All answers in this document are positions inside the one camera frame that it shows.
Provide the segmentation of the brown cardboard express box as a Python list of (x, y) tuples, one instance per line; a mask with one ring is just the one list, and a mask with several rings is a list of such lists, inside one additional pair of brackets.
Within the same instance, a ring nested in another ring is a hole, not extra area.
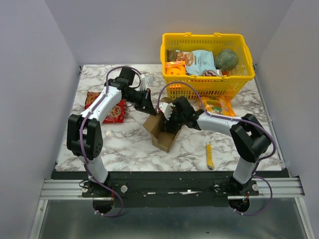
[(143, 127), (151, 135), (152, 145), (160, 150), (169, 153), (176, 139), (178, 138), (181, 126), (179, 129), (166, 131), (166, 118), (162, 113), (156, 116), (149, 115), (143, 124)]

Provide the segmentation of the yellow utility knife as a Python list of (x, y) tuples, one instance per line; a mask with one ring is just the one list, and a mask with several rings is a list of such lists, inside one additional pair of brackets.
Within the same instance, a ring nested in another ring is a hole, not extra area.
[(212, 160), (212, 149), (210, 143), (206, 144), (206, 164), (208, 169), (213, 170), (215, 168)]

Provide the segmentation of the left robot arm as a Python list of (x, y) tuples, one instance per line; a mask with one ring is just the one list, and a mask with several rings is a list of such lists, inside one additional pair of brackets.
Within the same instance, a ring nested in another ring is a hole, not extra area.
[(107, 196), (111, 189), (107, 182), (108, 171), (100, 156), (103, 147), (101, 125), (106, 116), (121, 100), (132, 103), (137, 111), (153, 116), (157, 114), (150, 89), (132, 87), (135, 76), (140, 83), (145, 78), (139, 70), (130, 66), (111, 69), (97, 99), (81, 114), (71, 114), (68, 118), (67, 149), (83, 158), (88, 178), (94, 182), (93, 190), (100, 197)]

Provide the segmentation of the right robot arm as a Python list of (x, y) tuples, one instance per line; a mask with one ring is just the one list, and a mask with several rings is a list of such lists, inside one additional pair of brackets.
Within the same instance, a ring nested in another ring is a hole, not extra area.
[(252, 114), (239, 117), (224, 117), (209, 114), (203, 109), (195, 110), (185, 97), (172, 103), (160, 103), (160, 113), (165, 117), (163, 129), (177, 133), (183, 126), (196, 130), (208, 130), (232, 137), (239, 162), (230, 179), (229, 189), (235, 195), (247, 190), (260, 156), (271, 144), (271, 137)]

